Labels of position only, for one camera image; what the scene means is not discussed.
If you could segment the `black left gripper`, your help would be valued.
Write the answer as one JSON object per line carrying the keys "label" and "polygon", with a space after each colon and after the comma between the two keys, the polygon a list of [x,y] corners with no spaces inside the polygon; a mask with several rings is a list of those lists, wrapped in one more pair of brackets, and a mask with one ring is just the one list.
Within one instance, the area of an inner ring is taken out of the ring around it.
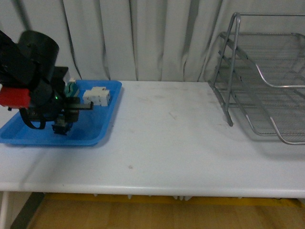
{"label": "black left gripper", "polygon": [[38,75],[28,86],[30,106],[28,122],[54,122],[59,115],[68,115],[73,123],[79,119],[80,110],[92,110],[93,102],[81,104],[78,97],[66,97],[64,88],[69,77],[68,67],[53,67],[48,74]]}

